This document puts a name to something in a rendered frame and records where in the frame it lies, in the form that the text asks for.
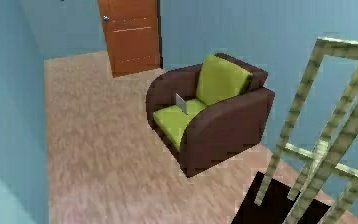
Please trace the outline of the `brown wooden room door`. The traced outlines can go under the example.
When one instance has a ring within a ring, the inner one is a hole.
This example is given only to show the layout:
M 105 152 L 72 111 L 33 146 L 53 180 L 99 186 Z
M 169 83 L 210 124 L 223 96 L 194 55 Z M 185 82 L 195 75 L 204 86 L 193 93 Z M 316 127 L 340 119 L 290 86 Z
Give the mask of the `brown wooden room door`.
M 160 68 L 158 0 L 97 1 L 112 75 Z

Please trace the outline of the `grey open laptop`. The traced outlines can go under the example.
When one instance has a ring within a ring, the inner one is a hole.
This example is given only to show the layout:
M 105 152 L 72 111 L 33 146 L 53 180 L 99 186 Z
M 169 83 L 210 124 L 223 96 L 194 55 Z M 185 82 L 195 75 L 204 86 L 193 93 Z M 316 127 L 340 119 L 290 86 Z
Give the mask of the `grey open laptop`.
M 178 94 L 175 94 L 175 104 L 182 110 L 184 114 L 187 114 L 186 101 Z

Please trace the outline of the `black floor mat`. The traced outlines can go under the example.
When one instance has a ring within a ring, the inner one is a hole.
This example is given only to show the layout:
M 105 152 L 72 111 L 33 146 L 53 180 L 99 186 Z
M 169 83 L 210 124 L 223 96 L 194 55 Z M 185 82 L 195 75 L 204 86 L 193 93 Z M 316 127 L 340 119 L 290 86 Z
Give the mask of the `black floor mat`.
M 257 172 L 231 224 L 282 224 L 294 202 L 287 198 L 290 187 L 272 179 L 260 206 L 254 203 L 264 174 Z M 330 208 L 316 199 L 297 224 L 317 224 Z

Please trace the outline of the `pale wooden frame stand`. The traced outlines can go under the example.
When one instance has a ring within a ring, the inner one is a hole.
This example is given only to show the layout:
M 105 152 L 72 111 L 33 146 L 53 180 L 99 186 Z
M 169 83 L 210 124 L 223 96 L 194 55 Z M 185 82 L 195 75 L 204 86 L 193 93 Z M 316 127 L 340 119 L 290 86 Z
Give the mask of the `pale wooden frame stand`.
M 298 224 L 324 183 L 333 174 L 346 178 L 348 184 L 340 194 L 339 199 L 320 218 L 317 224 L 335 224 L 358 198 L 358 169 L 340 162 L 358 136 L 358 65 L 314 147 L 311 150 L 306 150 L 289 142 L 323 58 L 326 56 L 358 62 L 358 41 L 329 37 L 316 39 L 280 132 L 279 140 L 254 200 L 256 205 L 262 204 L 284 153 L 304 161 L 305 165 L 287 195 L 287 198 L 292 200 L 294 204 L 282 224 Z

